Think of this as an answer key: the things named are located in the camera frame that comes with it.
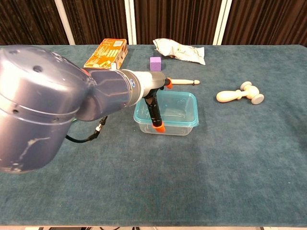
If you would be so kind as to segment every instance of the purple block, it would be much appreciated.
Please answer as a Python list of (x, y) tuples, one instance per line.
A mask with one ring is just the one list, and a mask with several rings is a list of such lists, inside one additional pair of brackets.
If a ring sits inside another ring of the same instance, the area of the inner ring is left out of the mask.
[(160, 57), (150, 58), (150, 71), (161, 71), (161, 58)]

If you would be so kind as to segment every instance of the dark brown curtain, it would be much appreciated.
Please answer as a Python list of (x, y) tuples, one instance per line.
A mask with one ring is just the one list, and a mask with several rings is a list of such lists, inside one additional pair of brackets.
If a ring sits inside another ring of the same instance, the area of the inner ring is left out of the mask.
[(170, 38), (185, 45), (212, 45), (222, 0), (135, 0), (138, 44)]
[(0, 0), (0, 45), (69, 44), (54, 0)]
[(127, 39), (124, 0), (63, 0), (77, 45), (100, 44), (104, 38)]
[(307, 0), (233, 0), (222, 44), (307, 46)]

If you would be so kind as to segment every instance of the snack box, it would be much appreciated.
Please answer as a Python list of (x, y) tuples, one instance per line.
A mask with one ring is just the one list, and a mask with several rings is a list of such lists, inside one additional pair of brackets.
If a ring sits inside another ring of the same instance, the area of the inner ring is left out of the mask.
[(106, 38), (84, 64), (84, 68), (119, 69), (127, 53), (126, 39)]

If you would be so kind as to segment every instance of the teal tablecloth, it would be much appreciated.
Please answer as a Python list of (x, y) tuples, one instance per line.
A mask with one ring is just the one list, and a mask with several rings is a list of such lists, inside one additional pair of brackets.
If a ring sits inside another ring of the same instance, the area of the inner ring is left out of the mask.
[[(45, 47), (80, 67), (97, 48)], [(134, 107), (110, 115), (99, 139), (64, 141), (45, 168), (0, 173), (0, 225), (307, 226), (307, 49), (205, 50), (206, 66), (162, 59), (167, 76), (201, 80), (173, 88), (198, 100), (188, 136), (142, 133)], [(150, 56), (153, 46), (129, 46), (123, 68), (149, 70)], [(244, 81), (263, 103), (216, 101)], [(70, 134), (96, 124), (78, 121)]]

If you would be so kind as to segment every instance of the clear plastic container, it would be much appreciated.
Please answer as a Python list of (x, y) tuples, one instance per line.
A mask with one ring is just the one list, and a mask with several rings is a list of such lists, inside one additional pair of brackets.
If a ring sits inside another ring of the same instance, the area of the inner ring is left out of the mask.
[(157, 100), (165, 132), (157, 132), (152, 125), (144, 99), (136, 104), (134, 120), (144, 133), (185, 136), (198, 126), (196, 97), (189, 92), (158, 91)]

